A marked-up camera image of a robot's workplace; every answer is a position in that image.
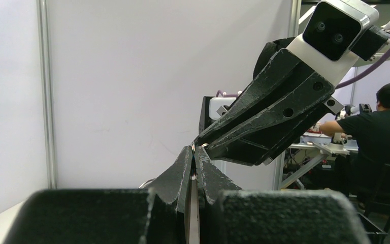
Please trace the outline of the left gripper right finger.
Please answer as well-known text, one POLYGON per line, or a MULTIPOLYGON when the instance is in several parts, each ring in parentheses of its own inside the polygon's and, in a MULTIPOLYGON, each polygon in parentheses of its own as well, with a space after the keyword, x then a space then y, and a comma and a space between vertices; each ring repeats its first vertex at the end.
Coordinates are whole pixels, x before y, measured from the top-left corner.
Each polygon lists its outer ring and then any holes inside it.
POLYGON ((222 199, 223 193, 241 191, 242 188, 212 163, 204 147, 194 147, 194 160, 198 177, 200 214, 205 216, 211 211, 213 205, 222 199))

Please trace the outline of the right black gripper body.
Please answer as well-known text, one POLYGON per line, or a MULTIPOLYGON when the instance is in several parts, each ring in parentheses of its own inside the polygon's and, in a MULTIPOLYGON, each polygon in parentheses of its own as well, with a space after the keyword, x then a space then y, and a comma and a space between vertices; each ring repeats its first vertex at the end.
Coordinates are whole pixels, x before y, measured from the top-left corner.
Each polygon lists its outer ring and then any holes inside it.
POLYGON ((302 114, 267 130, 266 139, 272 143, 272 147, 263 157, 263 164, 269 165, 293 142, 299 139, 311 126, 316 124, 326 114, 337 114, 344 106, 334 98, 328 98, 324 102, 304 111, 302 114))

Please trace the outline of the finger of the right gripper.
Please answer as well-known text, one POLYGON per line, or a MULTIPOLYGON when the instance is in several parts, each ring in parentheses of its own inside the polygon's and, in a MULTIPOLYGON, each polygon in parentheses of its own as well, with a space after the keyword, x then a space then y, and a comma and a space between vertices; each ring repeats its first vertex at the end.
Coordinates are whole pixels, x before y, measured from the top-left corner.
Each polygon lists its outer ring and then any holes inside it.
POLYGON ((302 60, 286 48, 276 52, 259 74, 237 97, 225 115, 199 133, 194 145, 211 143, 255 115, 259 104, 288 78, 302 60))
POLYGON ((315 72, 260 73, 230 109, 202 132, 212 160, 269 163, 327 114, 335 87, 315 72))

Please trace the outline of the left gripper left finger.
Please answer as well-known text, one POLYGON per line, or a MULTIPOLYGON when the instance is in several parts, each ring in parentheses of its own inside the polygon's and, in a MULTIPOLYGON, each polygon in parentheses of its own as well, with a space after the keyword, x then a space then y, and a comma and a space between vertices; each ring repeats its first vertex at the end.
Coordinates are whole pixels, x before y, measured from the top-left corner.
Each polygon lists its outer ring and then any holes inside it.
POLYGON ((170 205, 175 212, 185 212, 192 159, 192 148, 185 146, 175 162, 146 187, 153 189, 158 197, 170 205))

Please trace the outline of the silver key black head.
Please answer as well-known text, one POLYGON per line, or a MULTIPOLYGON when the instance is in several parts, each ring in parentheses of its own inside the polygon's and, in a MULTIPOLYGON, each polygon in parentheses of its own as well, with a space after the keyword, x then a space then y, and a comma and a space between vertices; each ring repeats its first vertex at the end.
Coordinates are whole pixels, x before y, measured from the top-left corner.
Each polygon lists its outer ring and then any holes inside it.
POLYGON ((189 178, 185 206, 185 240, 188 244, 200 244, 200 216, 197 174, 189 178))

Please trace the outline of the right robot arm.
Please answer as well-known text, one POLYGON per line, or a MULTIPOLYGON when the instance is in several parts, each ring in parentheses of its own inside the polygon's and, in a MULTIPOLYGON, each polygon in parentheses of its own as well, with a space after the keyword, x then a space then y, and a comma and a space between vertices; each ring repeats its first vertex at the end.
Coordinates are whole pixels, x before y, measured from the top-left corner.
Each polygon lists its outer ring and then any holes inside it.
POLYGON ((268 164, 324 115, 342 109, 335 87, 287 50, 291 42, 265 45, 240 95, 204 97, 194 144, 210 159, 268 164))

